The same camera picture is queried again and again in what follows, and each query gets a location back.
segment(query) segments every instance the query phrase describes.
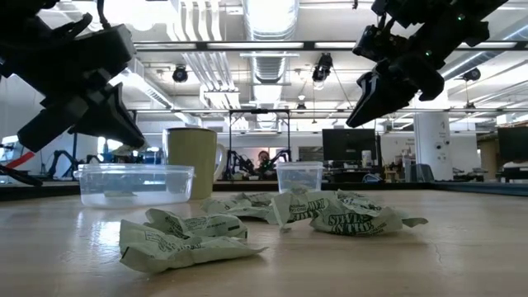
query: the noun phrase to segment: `table surface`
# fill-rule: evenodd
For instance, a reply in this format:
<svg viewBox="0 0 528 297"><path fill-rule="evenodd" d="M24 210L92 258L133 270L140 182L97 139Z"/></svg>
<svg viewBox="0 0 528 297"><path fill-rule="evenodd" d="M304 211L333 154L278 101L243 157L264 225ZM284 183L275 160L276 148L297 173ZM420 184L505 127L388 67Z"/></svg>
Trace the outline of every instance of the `table surface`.
<svg viewBox="0 0 528 297"><path fill-rule="evenodd" d="M279 233L247 222L259 256L148 275L119 263L121 219L77 196L0 204L2 296L526 296L528 200L446 191L369 191L429 224L373 238ZM202 215L199 203L159 207Z"/></svg>

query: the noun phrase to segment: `plastic container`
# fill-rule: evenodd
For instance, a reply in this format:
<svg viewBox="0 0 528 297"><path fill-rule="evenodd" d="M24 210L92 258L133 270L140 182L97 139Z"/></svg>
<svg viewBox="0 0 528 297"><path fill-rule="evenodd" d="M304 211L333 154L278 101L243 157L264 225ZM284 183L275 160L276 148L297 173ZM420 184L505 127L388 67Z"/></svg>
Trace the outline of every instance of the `plastic container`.
<svg viewBox="0 0 528 297"><path fill-rule="evenodd" d="M321 191L323 180L322 162L288 162L277 164L279 192L303 187L308 191Z"/></svg>
<svg viewBox="0 0 528 297"><path fill-rule="evenodd" d="M173 165L87 164L74 176L84 205L115 209L186 202L194 171Z"/></svg>

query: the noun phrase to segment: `container lid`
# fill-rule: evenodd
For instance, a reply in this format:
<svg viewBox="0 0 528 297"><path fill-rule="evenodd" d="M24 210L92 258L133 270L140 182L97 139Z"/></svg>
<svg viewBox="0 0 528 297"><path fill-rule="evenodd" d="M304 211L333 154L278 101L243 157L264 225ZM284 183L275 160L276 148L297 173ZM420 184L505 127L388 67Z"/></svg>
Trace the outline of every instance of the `container lid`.
<svg viewBox="0 0 528 297"><path fill-rule="evenodd" d="M181 165L154 165L154 164L82 164L79 165L80 172L130 172L130 173L189 173L194 174L195 168Z"/></svg>
<svg viewBox="0 0 528 297"><path fill-rule="evenodd" d="M323 169L323 162L283 162L277 169Z"/></svg>

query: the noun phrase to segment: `ceiling beam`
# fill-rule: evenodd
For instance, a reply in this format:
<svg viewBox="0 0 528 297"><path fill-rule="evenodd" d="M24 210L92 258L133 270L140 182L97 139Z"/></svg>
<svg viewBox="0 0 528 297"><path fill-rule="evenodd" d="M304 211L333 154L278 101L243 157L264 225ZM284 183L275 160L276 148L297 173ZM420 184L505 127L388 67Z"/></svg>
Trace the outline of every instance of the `ceiling beam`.
<svg viewBox="0 0 528 297"><path fill-rule="evenodd" d="M269 52L269 51L352 51L355 40L322 41L137 41L135 48L140 53L162 52ZM455 51L527 51L527 41L492 40L474 47L462 43Z"/></svg>
<svg viewBox="0 0 528 297"><path fill-rule="evenodd" d="M191 114L237 114L237 113L248 113L248 114L266 114L266 113L291 113L291 114L304 114L304 113L350 113L351 110L348 109L238 109L238 110L228 110L228 109L162 109L162 110L155 110L155 109L137 109L137 110L129 110L129 111L137 111L138 113L148 113L148 114L163 114L163 113L174 113L174 112L182 112L182 113L191 113ZM512 107L508 108L506 106L504 107L497 107L497 108L445 108L445 109L426 109L426 108L403 108L399 111L393 112L393 114L398 113L409 113L409 112L421 112L421 113L430 113L430 112L442 112L442 113L466 113L466 112L528 112L528 108L519 108L519 107Z"/></svg>

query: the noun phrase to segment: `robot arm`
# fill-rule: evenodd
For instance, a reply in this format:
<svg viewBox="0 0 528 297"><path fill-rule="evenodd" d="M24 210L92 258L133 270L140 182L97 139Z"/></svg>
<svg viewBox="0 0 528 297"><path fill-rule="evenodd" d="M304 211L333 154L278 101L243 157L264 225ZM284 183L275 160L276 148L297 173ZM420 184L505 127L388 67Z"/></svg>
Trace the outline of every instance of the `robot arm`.
<svg viewBox="0 0 528 297"><path fill-rule="evenodd" d="M0 0L0 77L12 74L42 93L44 109L18 131L33 152L65 130L141 147L144 137L121 101L121 85L108 82L135 54L124 25L111 27L97 8L104 29L78 36L92 21L50 29L36 14L59 0Z"/></svg>
<svg viewBox="0 0 528 297"><path fill-rule="evenodd" d="M250 175L256 175L255 165L253 165L253 162L250 159L244 158L243 156L239 155L237 152L233 150L229 151L229 156L230 158L233 159L232 160L233 164L228 163L228 166L226 166L226 171L230 171L230 173L234 173L234 168L237 167L238 165L241 171L247 172Z"/></svg>
<svg viewBox="0 0 528 297"><path fill-rule="evenodd" d="M264 173L272 170L275 163L280 158L282 158L284 162L291 162L291 151L289 149L282 149L277 153L275 157L273 157L273 159L269 160L268 162L262 163L261 166L258 168L258 171L260 173Z"/></svg>
<svg viewBox="0 0 528 297"><path fill-rule="evenodd" d="M346 123L357 127L408 106L418 91L420 101L435 99L444 90L437 72L444 60L462 42L476 46L487 40L488 23L482 20L505 2L375 0L371 9L380 22L366 27L352 52L377 64L357 80L363 94ZM385 24L387 15L392 19ZM423 25L407 39L390 33L395 22L403 28Z"/></svg>
<svg viewBox="0 0 528 297"><path fill-rule="evenodd" d="M73 172L73 171L78 169L79 162L76 159L74 159L71 154L69 154L65 150L56 150L56 151L53 152L53 161L51 163L51 166L49 167L48 172L46 173L46 176L49 179L53 179L53 176L57 172L57 163L59 162L59 158L62 155L64 155L66 157L66 159L68 159L68 161L71 164L68 171L70 171L70 169L73 169L73 170L71 170L71 172Z"/></svg>

